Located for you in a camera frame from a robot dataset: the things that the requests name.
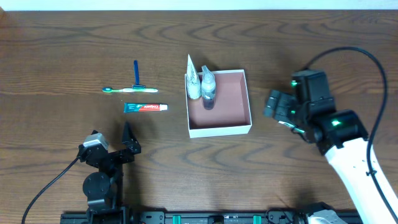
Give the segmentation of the green white soap packet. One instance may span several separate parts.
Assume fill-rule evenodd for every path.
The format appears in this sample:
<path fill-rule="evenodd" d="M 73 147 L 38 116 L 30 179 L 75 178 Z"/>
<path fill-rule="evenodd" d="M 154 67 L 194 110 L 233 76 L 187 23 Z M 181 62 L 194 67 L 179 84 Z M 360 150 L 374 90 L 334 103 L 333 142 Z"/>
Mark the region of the green white soap packet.
<path fill-rule="evenodd" d="M 295 133 L 300 133 L 300 134 L 304 134 L 305 133 L 304 130 L 298 128 L 297 126 L 295 126 L 293 124 L 290 124 L 290 123 L 287 123 L 287 122 L 284 122 L 284 121 L 279 121 L 279 124 L 282 124 L 282 125 L 290 128 L 290 130 L 295 132 Z"/>

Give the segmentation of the white conditioner tube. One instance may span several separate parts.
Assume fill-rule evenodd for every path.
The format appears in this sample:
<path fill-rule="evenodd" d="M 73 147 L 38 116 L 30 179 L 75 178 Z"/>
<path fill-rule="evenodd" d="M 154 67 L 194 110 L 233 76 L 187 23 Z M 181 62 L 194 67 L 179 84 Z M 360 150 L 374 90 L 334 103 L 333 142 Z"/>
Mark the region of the white conditioner tube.
<path fill-rule="evenodd" d="M 187 59 L 186 75 L 187 94 L 191 99 L 197 100 L 201 97 L 201 82 L 190 55 Z"/>

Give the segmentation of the clear spray bottle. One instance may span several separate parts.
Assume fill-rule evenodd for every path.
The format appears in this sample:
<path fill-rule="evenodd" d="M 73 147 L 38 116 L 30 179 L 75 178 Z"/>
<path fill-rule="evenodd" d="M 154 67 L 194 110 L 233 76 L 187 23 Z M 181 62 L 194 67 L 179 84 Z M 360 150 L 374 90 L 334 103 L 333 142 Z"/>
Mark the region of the clear spray bottle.
<path fill-rule="evenodd" d="M 216 80 L 215 75 L 208 69 L 206 65 L 201 67 L 201 97 L 204 109 L 212 110 L 215 106 L 216 98 Z"/>

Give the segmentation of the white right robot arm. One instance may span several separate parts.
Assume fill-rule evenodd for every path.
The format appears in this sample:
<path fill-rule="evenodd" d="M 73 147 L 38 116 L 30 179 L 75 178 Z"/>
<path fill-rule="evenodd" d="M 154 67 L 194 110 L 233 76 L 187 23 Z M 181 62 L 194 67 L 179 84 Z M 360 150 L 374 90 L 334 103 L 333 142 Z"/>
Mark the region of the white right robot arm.
<path fill-rule="evenodd" d="M 271 90 L 264 115 L 317 146 L 344 183 L 363 223 L 397 223 L 397 196 L 369 134 L 354 111 L 336 109 L 325 72 L 296 72 L 291 86 L 291 94 Z"/>

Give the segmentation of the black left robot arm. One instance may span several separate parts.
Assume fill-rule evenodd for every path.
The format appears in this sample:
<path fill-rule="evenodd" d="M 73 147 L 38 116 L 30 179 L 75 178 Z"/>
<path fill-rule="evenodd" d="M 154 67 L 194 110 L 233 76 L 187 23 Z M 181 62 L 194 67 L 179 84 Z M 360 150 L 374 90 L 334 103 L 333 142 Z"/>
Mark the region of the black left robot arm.
<path fill-rule="evenodd" d="M 129 209 L 123 205 L 123 165 L 133 162 L 141 153 L 141 145 L 134 136 L 130 124 L 124 124 L 122 144 L 124 149 L 109 152 L 109 143 L 103 134 L 93 131 L 78 146 L 76 158 L 98 169 L 83 182 L 87 197 L 89 223 L 129 223 Z"/>

